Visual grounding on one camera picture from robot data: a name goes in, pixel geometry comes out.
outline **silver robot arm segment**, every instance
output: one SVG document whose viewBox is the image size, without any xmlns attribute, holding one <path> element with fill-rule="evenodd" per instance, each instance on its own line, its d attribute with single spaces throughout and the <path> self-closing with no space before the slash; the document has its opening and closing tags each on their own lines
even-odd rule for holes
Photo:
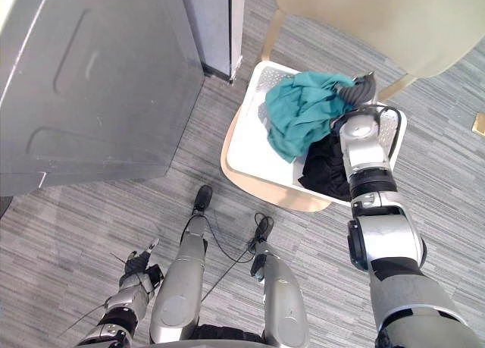
<svg viewBox="0 0 485 348">
<path fill-rule="evenodd" d="M 352 264 L 368 271 L 376 348 L 479 347 L 453 301 L 420 267 L 426 246 L 397 191 L 374 117 L 356 111 L 339 130 L 352 197 Z"/>
<path fill-rule="evenodd" d="M 77 346 L 89 348 L 129 348 L 136 326 L 146 314 L 163 274 L 158 265 L 147 268 L 158 238 L 136 256 L 132 252 L 125 263 L 119 291 L 105 302 L 105 314 Z"/>
</svg>

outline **door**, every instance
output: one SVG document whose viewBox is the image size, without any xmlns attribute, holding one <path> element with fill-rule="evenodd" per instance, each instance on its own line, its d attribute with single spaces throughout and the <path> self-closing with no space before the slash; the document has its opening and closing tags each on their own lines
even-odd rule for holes
<svg viewBox="0 0 485 348">
<path fill-rule="evenodd" d="M 0 40 L 2 196 L 166 173 L 204 79 L 182 0 L 17 0 Z"/>
</svg>

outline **teal cloth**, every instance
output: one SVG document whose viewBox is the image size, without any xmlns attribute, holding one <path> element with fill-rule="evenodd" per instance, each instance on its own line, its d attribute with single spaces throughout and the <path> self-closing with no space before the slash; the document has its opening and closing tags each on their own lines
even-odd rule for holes
<svg viewBox="0 0 485 348">
<path fill-rule="evenodd" d="M 344 75 L 308 71 L 281 80 L 266 94 L 268 141 L 287 162 L 305 154 L 330 133 L 332 119 L 352 109 L 333 91 L 337 83 L 354 85 Z"/>
</svg>

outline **beige chair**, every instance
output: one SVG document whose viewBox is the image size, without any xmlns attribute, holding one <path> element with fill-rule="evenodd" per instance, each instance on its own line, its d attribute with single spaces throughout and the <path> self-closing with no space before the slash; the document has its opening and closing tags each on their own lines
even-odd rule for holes
<svg viewBox="0 0 485 348">
<path fill-rule="evenodd" d="M 325 22 L 365 41 L 406 72 L 380 91 L 381 101 L 420 77 L 442 73 L 485 34 L 485 0 L 276 0 L 276 3 L 259 60 L 269 60 L 286 14 Z M 221 153 L 221 167 L 229 180 L 247 193 L 284 208 L 315 212 L 330 204 L 325 198 L 231 169 L 226 156 L 237 116 Z"/>
</svg>

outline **floor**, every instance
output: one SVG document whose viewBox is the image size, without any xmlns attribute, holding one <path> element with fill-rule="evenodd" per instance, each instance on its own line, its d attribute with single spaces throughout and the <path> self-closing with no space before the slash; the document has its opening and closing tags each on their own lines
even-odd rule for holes
<svg viewBox="0 0 485 348">
<path fill-rule="evenodd" d="M 205 81 L 166 177 L 52 187 L 14 198 L 0 227 L 2 347 L 73 346 L 102 310 L 63 331 L 117 290 L 123 266 L 112 254 L 125 258 L 158 236 L 152 261 L 166 271 L 204 183 L 214 188 L 208 217 L 233 256 L 250 238 L 256 211 L 274 217 L 270 242 L 301 284 L 311 347 L 374 346 L 368 276 L 348 257 L 349 209 L 332 204 L 314 214 L 283 210 L 232 185 L 219 167 L 224 135 L 273 9 L 273 0 L 246 0 L 244 60 L 236 82 Z M 286 20 L 272 59 L 300 70 L 375 70 L 380 86 L 402 73 L 358 41 L 294 17 Z M 476 112 L 485 111 L 485 41 L 390 104 L 408 116 L 394 174 L 428 245 L 424 273 L 439 281 L 485 343 L 485 142 L 470 131 Z M 204 292 L 231 264 L 212 236 L 208 242 Z M 204 301 L 200 322 L 261 333 L 262 290 L 249 277 L 249 265 L 237 265 Z M 148 327 L 146 318 L 136 346 L 147 344 Z"/>
</svg>

